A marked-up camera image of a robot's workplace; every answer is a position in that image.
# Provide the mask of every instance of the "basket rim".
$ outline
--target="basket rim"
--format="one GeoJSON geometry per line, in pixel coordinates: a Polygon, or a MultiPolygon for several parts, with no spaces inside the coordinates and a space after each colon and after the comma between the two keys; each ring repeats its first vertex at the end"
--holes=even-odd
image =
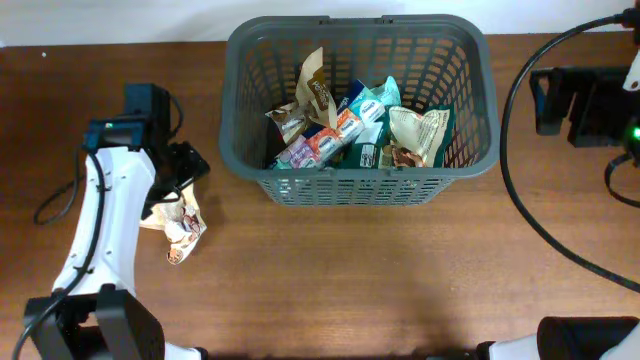
{"type": "Polygon", "coordinates": [[[218,139],[218,147],[222,160],[229,170],[234,174],[254,181],[296,178],[325,178],[325,179],[382,179],[382,178],[470,178],[479,176],[487,172],[498,160],[498,145],[500,137],[499,117],[497,110],[497,95],[491,71],[489,56],[489,45],[487,40],[473,23],[470,21],[448,14],[435,15],[384,15],[380,18],[366,19],[336,19],[329,16],[261,16],[250,19],[240,25],[229,37],[227,42],[225,57],[225,76],[221,106],[221,126],[218,139]],[[237,94],[234,81],[241,69],[238,66],[237,58],[240,55],[241,45],[246,38],[256,31],[269,25],[304,25],[304,26],[327,26],[319,25],[321,22],[329,20],[339,20],[341,26],[362,26],[364,22],[370,25],[386,27],[404,27],[408,24],[432,24],[433,22],[443,22],[454,25],[466,32],[475,43],[480,60],[480,79],[482,81],[483,93],[485,96],[485,108],[487,121],[489,123],[489,149],[484,157],[475,164],[464,168],[405,168],[405,169],[295,169],[295,170],[269,170],[256,169],[247,166],[231,151],[231,126],[235,116],[235,102],[237,94]]]}

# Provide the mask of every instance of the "basket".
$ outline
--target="basket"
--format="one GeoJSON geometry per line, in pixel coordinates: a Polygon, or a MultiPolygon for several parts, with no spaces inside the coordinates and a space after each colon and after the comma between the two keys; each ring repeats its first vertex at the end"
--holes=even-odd
{"type": "Polygon", "coordinates": [[[284,205],[423,204],[498,159],[498,114],[487,42],[450,15],[377,19],[260,17],[227,44],[220,152],[237,175],[284,205]],[[442,168],[267,170],[264,113],[295,100],[302,62],[324,47],[324,73],[340,101],[351,81],[372,88],[393,75],[402,105],[418,113],[454,104],[456,124],[442,168]]]}

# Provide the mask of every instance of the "wooden surface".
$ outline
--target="wooden surface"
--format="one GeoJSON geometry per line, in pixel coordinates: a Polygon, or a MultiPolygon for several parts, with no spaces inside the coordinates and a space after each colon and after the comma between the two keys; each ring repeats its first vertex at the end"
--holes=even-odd
{"type": "MultiPolygon", "coordinates": [[[[549,36],[492,36],[499,109],[526,58],[549,36]]],[[[224,43],[0,50],[0,357],[29,297],[47,295],[73,239],[80,203],[36,227],[36,206],[71,178],[72,151],[91,117],[118,114],[125,82],[155,82],[182,102],[179,135],[211,164],[196,192],[209,226],[183,264],[164,234],[142,230],[139,299],[166,338],[214,354],[404,354],[475,346],[536,331],[546,315],[640,315],[640,296],[554,252],[511,204],[498,167],[407,208],[296,209],[272,203],[222,164],[217,137],[224,43]]],[[[625,65],[630,34],[572,40],[543,65],[625,65]]],[[[523,88],[510,163],[525,203],[588,259],[640,279],[638,210],[607,194],[602,173],[620,149],[573,149],[535,135],[523,88]]],[[[615,186],[640,196],[628,166],[615,186]]],[[[36,357],[29,344],[25,358],[36,357]]]]}

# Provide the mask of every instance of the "brown table surface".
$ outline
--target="brown table surface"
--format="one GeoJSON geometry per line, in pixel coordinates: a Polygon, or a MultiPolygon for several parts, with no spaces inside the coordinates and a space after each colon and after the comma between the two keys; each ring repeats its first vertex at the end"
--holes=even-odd
{"type": "MultiPolygon", "coordinates": [[[[520,66],[549,38],[489,37],[499,109],[520,66]]],[[[628,65],[635,51],[628,33],[590,34],[542,64],[628,65]]],[[[121,111],[125,82],[173,92],[186,112],[179,139],[211,165],[196,186],[209,229],[191,257],[172,266],[164,234],[140,232],[138,297],[172,343],[256,357],[405,354],[524,336],[547,315],[640,315],[640,296],[544,243],[511,204],[498,166],[423,206],[274,204],[220,158],[224,52],[222,42],[0,50],[1,358],[22,329],[26,300],[51,290],[81,201],[50,226],[34,226],[33,210],[71,178],[88,120],[121,111]]],[[[538,137],[532,105],[523,87],[510,163],[525,203],[579,254],[640,279],[638,210],[612,199],[602,179],[621,150],[574,149],[566,127],[538,137]]],[[[614,177],[636,197],[637,180],[630,166],[614,177]]],[[[31,344],[23,354],[36,357],[31,344]]]]}

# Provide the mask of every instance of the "white backdrop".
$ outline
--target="white backdrop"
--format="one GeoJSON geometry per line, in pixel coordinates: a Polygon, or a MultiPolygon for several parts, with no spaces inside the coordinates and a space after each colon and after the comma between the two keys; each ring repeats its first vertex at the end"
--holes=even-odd
{"type": "MultiPolygon", "coordinates": [[[[8,46],[226,40],[261,15],[447,13],[485,34],[561,32],[633,0],[0,0],[8,46]]],[[[607,30],[619,29],[609,27],[607,30]]]]}

